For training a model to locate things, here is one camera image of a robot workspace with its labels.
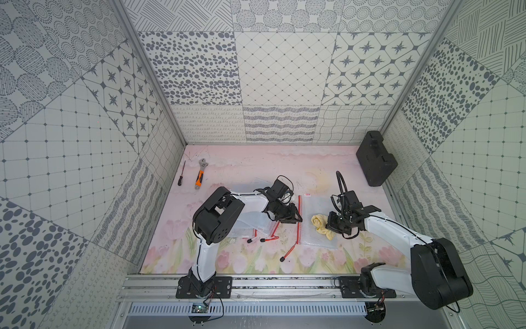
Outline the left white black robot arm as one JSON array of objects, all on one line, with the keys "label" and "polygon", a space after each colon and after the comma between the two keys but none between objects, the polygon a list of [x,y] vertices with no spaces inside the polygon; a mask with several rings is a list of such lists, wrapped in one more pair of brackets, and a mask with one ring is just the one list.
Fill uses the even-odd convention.
[{"label": "left white black robot arm", "polygon": [[199,296],[213,291],[216,282],[216,259],[220,243],[227,238],[237,222],[270,235],[278,224],[298,224],[303,221],[292,202],[294,185],[279,175],[272,186],[252,192],[232,192],[225,186],[217,188],[193,215],[193,232],[199,240],[194,265],[185,277]]}]

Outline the yellow microfiber cloth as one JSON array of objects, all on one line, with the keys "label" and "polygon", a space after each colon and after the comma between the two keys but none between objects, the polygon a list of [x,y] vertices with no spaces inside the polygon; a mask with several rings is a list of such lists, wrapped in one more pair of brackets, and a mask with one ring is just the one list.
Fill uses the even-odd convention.
[{"label": "yellow microfiber cloth", "polygon": [[312,225],[315,227],[316,232],[322,234],[327,240],[332,241],[335,237],[335,232],[326,228],[328,224],[328,216],[317,214],[311,218]]}]

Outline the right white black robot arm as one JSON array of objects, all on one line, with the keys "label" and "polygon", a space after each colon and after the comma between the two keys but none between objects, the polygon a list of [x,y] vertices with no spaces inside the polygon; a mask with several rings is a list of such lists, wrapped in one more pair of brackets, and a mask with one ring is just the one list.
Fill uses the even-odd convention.
[{"label": "right white black robot arm", "polygon": [[409,229],[388,217],[376,206],[364,206],[353,191],[331,196],[334,210],[327,229],[345,239],[369,232],[385,240],[410,261],[408,269],[372,263],[360,271],[359,288],[367,297],[398,291],[418,297],[436,310],[471,297],[473,285],[455,245]]}]

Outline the clear mesh bag red zipper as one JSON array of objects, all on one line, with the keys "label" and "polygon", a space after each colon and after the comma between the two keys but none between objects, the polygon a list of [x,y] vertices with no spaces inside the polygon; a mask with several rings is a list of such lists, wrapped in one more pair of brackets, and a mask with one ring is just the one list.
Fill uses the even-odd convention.
[{"label": "clear mesh bag red zipper", "polygon": [[298,197],[299,214],[303,221],[297,224],[295,244],[279,260],[284,262],[297,245],[311,248],[337,249],[336,234],[327,229],[330,202],[310,194]]}]

